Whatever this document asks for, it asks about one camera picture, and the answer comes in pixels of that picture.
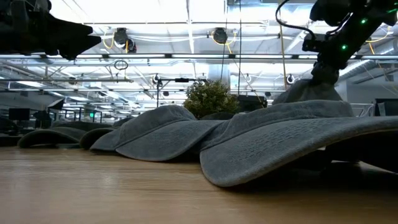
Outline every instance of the potted plant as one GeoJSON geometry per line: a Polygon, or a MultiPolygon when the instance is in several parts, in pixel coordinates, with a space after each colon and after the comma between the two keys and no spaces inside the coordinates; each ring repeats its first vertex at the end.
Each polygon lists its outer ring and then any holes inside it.
{"type": "Polygon", "coordinates": [[[183,105],[198,119],[219,112],[235,114],[239,108],[238,100],[221,81],[197,81],[188,87],[187,97],[183,105]]]}

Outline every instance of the hat brim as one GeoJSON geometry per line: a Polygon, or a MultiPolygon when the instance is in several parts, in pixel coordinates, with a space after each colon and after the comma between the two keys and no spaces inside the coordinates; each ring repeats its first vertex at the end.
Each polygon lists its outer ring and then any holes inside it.
{"type": "Polygon", "coordinates": [[[101,137],[90,149],[116,150],[123,156],[143,161],[168,161],[187,152],[220,123],[222,121],[179,121],[110,147],[123,134],[117,129],[101,137]]]}
{"type": "Polygon", "coordinates": [[[98,128],[92,131],[87,132],[81,139],[80,139],[80,147],[83,149],[89,149],[100,137],[104,136],[105,134],[114,131],[115,128],[98,128]]]}
{"type": "Polygon", "coordinates": [[[365,134],[398,130],[398,117],[318,118],[263,126],[202,150],[205,177],[232,187],[263,176],[317,149],[365,134]]]}
{"type": "Polygon", "coordinates": [[[86,131],[69,127],[41,129],[23,136],[19,140],[18,146],[28,148],[44,144],[78,144],[84,134],[86,134],[86,131]]]}

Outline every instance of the wooden table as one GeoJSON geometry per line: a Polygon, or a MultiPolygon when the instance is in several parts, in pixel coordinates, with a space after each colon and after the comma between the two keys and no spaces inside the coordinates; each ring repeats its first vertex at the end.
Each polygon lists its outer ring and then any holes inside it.
{"type": "Polygon", "coordinates": [[[398,223],[398,176],[352,164],[235,189],[197,163],[0,148],[1,223],[398,223]]]}

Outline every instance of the desk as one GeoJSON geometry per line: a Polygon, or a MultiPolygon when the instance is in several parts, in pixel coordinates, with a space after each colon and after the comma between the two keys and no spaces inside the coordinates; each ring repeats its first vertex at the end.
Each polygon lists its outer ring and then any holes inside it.
{"type": "Polygon", "coordinates": [[[2,223],[398,223],[398,176],[352,164],[235,189],[200,165],[80,149],[0,148],[2,223]]]}

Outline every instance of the exposed ductwork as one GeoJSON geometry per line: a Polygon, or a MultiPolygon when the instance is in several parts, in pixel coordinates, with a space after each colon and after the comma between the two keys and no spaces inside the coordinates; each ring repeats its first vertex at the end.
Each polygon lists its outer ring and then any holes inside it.
{"type": "MultiPolygon", "coordinates": [[[[395,38],[394,40],[381,45],[376,49],[376,51],[378,55],[398,54],[398,38],[395,38]]],[[[339,82],[347,80],[366,71],[370,71],[374,68],[377,68],[377,63],[375,60],[363,60],[360,62],[352,63],[351,65],[348,65],[348,67],[340,71],[339,82]]]]}

